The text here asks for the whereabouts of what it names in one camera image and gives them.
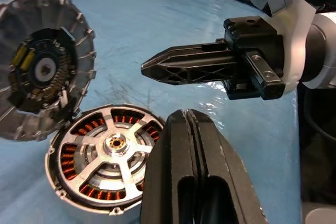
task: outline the blue surface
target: blue surface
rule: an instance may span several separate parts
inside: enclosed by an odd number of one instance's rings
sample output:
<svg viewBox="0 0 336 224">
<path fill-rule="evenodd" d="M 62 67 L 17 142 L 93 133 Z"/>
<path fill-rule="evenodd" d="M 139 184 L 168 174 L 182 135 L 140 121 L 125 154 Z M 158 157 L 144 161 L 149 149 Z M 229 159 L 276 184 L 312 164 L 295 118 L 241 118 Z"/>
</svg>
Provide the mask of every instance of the blue surface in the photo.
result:
<svg viewBox="0 0 336 224">
<path fill-rule="evenodd" d="M 73 0 L 96 31 L 97 77 L 82 110 L 133 103 L 167 118 L 208 113 L 241 155 L 270 224 L 300 223 L 294 93 L 277 101 L 228 101 L 220 83 L 173 87 L 141 76 L 140 65 L 174 45 L 213 42 L 223 21 L 260 12 L 234 0 Z M 48 141 L 0 142 L 0 223 L 75 223 L 44 172 Z"/>
</svg>

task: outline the yellow component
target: yellow component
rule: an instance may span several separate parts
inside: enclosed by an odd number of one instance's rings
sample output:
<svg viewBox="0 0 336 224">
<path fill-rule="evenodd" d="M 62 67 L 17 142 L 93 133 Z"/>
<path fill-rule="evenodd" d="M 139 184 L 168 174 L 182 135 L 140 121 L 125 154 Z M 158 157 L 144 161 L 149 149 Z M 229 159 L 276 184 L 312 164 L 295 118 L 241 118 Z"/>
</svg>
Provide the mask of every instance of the yellow component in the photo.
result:
<svg viewBox="0 0 336 224">
<path fill-rule="evenodd" d="M 27 48 L 25 47 L 25 45 L 21 44 L 21 46 L 16 52 L 16 56 L 14 57 L 12 64 L 17 66 L 20 63 L 22 57 L 25 55 L 26 51 L 27 51 Z"/>
<path fill-rule="evenodd" d="M 33 60 L 33 57 L 35 56 L 35 52 L 32 50 L 29 52 L 29 54 L 26 56 L 26 59 L 24 60 L 24 62 L 22 63 L 21 65 L 21 69 L 22 70 L 27 70 L 30 63 L 32 62 Z"/>
</svg>

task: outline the center bearing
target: center bearing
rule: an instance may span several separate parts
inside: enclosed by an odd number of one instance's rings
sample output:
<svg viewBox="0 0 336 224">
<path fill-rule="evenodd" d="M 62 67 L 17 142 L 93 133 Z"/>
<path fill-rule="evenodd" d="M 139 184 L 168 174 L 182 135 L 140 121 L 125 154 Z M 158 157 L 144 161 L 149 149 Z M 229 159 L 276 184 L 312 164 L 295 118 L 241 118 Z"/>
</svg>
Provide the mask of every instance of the center bearing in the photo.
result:
<svg viewBox="0 0 336 224">
<path fill-rule="evenodd" d="M 108 154 L 121 153 L 127 148 L 127 139 L 121 133 L 112 133 L 105 139 L 105 151 Z"/>
</svg>

